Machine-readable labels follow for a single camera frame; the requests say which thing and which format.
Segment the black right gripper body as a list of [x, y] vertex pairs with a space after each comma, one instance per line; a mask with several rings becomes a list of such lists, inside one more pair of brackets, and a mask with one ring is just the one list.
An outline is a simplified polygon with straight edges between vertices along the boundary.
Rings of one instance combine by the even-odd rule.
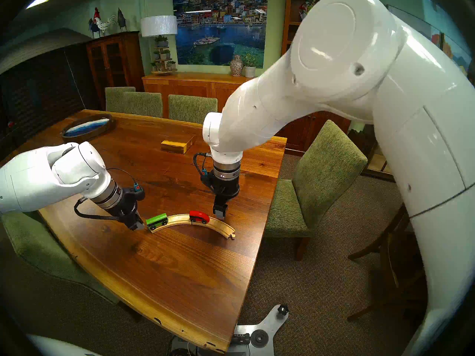
[[239, 194], [239, 178], [232, 180], [214, 178], [212, 187], [215, 194], [214, 204], [225, 205], [227, 201], [235, 198]]

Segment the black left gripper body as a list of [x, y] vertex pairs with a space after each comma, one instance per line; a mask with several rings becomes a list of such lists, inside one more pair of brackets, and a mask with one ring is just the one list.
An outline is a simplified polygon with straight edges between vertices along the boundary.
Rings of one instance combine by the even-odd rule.
[[137, 197], [134, 190], [122, 190], [118, 203], [109, 209], [109, 214], [127, 227], [127, 219], [135, 219]]

